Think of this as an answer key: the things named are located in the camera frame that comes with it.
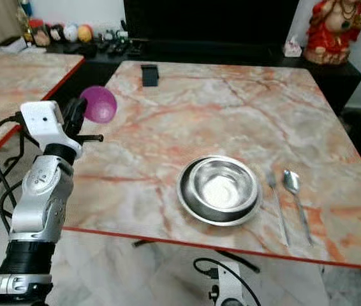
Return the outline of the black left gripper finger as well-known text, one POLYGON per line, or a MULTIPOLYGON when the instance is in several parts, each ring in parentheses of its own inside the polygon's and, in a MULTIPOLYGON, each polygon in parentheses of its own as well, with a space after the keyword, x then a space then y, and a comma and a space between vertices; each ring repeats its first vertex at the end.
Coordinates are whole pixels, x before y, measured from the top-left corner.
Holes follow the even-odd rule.
POLYGON ((72 98, 64 106, 64 120, 66 122, 83 122, 87 108, 87 100, 82 97, 72 98))

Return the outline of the purple plastic cup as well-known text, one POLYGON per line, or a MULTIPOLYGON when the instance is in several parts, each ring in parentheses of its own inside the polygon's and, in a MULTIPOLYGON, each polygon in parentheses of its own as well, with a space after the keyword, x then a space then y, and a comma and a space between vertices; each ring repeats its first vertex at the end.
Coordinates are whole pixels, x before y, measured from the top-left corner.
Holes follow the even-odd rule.
POLYGON ((87 101, 84 117, 91 122, 107 124, 116 115, 117 100, 104 85, 91 85, 79 97, 87 101))

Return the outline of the yellow round figurine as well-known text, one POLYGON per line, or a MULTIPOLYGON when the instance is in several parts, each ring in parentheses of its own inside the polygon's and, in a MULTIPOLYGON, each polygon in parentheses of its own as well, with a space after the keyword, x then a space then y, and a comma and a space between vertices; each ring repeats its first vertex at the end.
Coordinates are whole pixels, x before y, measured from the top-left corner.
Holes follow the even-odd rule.
POLYGON ((93 29, 88 24, 81 24, 77 29, 77 39, 81 43, 90 43, 93 40, 93 29))

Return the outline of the white round figurine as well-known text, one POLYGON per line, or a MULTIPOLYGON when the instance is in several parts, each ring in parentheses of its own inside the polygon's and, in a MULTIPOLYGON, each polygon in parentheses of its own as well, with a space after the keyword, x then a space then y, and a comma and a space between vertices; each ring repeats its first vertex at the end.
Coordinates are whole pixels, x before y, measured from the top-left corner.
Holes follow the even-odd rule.
POLYGON ((63 28, 64 39, 68 43, 76 43, 78 41, 78 26, 76 24, 66 24, 63 28))

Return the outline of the black cat figurine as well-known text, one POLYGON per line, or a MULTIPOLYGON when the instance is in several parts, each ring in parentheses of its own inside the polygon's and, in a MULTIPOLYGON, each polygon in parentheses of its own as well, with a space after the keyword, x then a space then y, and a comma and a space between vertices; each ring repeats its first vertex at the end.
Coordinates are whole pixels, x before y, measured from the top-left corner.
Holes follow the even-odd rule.
POLYGON ((66 41, 63 24, 50 24, 48 30, 52 43, 64 43, 66 41))

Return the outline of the small black stand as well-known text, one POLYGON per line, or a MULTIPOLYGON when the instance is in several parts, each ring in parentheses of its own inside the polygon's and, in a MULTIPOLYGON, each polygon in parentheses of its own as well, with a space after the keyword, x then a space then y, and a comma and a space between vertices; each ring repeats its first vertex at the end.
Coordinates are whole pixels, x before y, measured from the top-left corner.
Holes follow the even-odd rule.
POLYGON ((143 87, 157 87, 159 80, 157 64, 141 64, 143 87))

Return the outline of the red-lidded clear jar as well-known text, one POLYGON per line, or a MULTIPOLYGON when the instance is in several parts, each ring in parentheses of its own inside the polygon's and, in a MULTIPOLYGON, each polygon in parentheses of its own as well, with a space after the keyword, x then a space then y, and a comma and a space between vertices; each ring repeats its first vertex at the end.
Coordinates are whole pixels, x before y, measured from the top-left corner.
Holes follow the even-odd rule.
POLYGON ((46 23, 40 18, 30 18, 28 21, 31 37, 36 47, 47 47, 50 45, 50 38, 46 29, 46 23))

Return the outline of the white flat box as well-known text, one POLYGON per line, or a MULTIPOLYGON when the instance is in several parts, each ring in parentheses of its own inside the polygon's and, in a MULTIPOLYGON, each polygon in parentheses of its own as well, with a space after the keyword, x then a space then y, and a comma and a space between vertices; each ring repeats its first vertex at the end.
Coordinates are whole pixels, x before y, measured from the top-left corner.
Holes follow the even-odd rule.
POLYGON ((23 37, 9 37, 0 41, 0 52, 17 54, 28 47, 28 43, 23 37))

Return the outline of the gold trophy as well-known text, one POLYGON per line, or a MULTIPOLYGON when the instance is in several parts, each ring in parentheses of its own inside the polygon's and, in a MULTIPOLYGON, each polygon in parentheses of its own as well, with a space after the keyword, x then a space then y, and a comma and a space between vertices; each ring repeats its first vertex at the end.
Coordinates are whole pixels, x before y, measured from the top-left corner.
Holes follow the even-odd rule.
POLYGON ((29 27, 29 15, 26 11, 26 5, 29 4, 29 0, 15 0, 15 3, 17 4, 17 12, 15 12, 15 15, 20 24, 21 37, 27 44, 31 44, 34 38, 29 27))

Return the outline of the stainless steel fork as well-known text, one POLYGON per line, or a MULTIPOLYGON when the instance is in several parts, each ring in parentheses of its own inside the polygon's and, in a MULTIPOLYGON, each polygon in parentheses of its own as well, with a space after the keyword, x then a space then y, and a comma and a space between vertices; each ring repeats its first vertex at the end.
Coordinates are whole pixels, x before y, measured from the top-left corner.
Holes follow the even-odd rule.
POLYGON ((281 206, 281 202, 279 200, 279 192, 277 191, 277 182, 275 180, 275 175, 272 168, 269 168, 266 172, 266 183, 270 186, 271 195, 274 199, 275 207, 277 208, 277 216, 279 216, 279 228, 281 232, 281 237, 283 239, 283 245, 289 247, 290 245, 290 237, 288 234, 288 230, 286 230, 285 219, 283 215, 283 208, 281 206))

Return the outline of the stainless steel spoon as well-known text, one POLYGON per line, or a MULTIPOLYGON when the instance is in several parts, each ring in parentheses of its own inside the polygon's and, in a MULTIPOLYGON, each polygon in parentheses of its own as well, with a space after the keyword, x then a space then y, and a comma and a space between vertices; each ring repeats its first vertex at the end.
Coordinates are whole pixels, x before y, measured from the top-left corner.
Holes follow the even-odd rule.
POLYGON ((314 239, 311 235, 311 227, 309 226, 309 222, 306 216, 305 207, 303 204, 301 204, 300 200, 300 178, 297 173, 294 171, 290 171, 289 169, 283 170, 283 187, 285 187, 286 191, 291 193, 293 196, 293 199, 295 201, 295 204, 297 205, 297 209, 299 212, 301 224, 303 225, 303 228, 305 230, 305 236, 307 239, 307 242, 309 242, 309 245, 312 247, 314 245, 314 239))

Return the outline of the black television screen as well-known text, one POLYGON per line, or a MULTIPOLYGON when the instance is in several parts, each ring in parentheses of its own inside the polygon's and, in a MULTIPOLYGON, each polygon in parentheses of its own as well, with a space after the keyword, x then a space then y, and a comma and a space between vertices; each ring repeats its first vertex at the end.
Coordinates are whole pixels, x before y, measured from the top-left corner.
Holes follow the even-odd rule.
POLYGON ((299 0, 123 0, 132 38, 278 45, 299 0))

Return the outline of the red and gold statue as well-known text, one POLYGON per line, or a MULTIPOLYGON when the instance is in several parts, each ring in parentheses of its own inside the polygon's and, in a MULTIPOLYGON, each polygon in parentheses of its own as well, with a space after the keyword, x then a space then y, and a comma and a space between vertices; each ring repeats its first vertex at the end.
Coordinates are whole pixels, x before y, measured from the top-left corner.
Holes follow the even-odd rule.
POLYGON ((348 62, 361 33, 361 0, 320 0, 313 6, 304 56, 317 65, 348 62))

